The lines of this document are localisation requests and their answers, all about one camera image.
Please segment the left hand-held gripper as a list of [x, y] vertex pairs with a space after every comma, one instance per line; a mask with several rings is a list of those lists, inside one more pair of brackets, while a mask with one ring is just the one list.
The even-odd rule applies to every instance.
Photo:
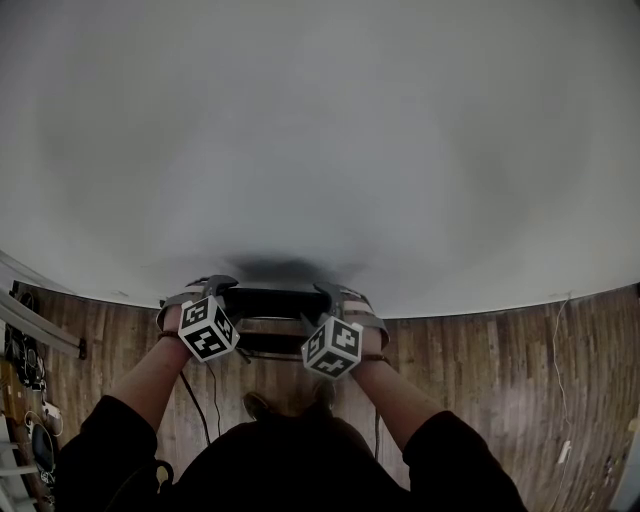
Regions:
[[181, 305], [179, 338], [198, 361], [209, 361], [235, 350], [240, 335], [215, 300], [238, 281], [228, 275], [202, 279], [202, 299]]

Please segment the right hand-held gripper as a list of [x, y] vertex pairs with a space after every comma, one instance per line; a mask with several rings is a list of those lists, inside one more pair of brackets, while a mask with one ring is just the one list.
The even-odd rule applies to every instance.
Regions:
[[[317, 282], [314, 289], [328, 301], [328, 315], [343, 315], [344, 300], [341, 288], [329, 282]], [[346, 376], [361, 361], [362, 327], [336, 317], [323, 323], [323, 314], [300, 313], [300, 321], [306, 333], [313, 333], [301, 347], [304, 367], [331, 380]]]

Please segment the black folding chair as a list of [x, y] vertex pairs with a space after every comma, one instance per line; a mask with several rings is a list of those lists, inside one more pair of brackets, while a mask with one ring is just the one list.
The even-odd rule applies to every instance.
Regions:
[[217, 297], [240, 335], [236, 351], [253, 359], [299, 362], [306, 333], [300, 313], [328, 315], [329, 301], [317, 291], [233, 287]]

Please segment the person's left forearm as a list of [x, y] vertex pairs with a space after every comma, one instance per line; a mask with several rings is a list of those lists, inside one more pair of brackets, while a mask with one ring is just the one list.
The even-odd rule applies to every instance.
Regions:
[[158, 431], [179, 374], [192, 357], [184, 343], [163, 337], [108, 392]]

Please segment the person's right hand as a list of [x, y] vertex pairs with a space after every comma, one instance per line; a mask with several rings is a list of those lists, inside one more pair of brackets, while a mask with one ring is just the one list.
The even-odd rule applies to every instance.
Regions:
[[389, 342], [384, 321], [374, 312], [364, 294], [346, 287], [340, 288], [344, 319], [363, 327], [362, 354], [381, 355]]

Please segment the person's left hand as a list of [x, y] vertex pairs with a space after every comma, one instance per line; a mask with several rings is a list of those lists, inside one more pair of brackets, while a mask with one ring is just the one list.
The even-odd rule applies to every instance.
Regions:
[[179, 329], [182, 304], [195, 303], [203, 296], [204, 282], [188, 284], [182, 291], [167, 298], [156, 316], [156, 324], [161, 332], [177, 332]]

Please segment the person's right shoe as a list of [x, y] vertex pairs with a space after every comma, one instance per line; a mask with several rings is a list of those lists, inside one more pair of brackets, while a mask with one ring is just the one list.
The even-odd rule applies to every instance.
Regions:
[[313, 388], [312, 406], [327, 414], [332, 413], [336, 400], [335, 386], [331, 381], [319, 381]]

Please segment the person's shoe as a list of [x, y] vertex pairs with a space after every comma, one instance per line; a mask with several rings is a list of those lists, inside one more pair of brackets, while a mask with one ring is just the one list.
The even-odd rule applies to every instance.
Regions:
[[256, 392], [245, 394], [242, 403], [245, 411], [254, 421], [269, 419], [273, 415], [271, 405]]
[[336, 400], [335, 386], [331, 381], [319, 381], [313, 388], [312, 406], [327, 414], [332, 413]]

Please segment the person's left shoe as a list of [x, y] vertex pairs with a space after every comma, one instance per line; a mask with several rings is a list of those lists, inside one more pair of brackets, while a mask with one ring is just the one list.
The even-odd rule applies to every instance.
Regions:
[[273, 415], [271, 405], [256, 392], [245, 394], [242, 403], [245, 411], [254, 421], [269, 419]]

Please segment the person's black clothing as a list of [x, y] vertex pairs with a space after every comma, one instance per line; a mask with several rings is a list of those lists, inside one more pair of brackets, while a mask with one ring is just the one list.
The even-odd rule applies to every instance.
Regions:
[[56, 512], [527, 512], [482, 437], [450, 412], [403, 452], [400, 487], [345, 421], [315, 412], [239, 424], [159, 492], [156, 434], [103, 397], [57, 462]]

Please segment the white metal bar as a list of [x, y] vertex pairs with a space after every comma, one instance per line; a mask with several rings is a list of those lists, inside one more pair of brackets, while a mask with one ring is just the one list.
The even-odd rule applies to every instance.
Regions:
[[4, 292], [0, 292], [0, 319], [36, 341], [77, 359], [86, 359], [84, 339], [67, 333]]

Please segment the black round pad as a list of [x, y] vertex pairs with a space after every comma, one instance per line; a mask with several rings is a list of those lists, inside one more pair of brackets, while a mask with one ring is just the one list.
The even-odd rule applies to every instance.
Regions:
[[31, 448], [39, 469], [52, 473], [55, 469], [54, 446], [49, 432], [40, 424], [34, 424], [32, 427]]

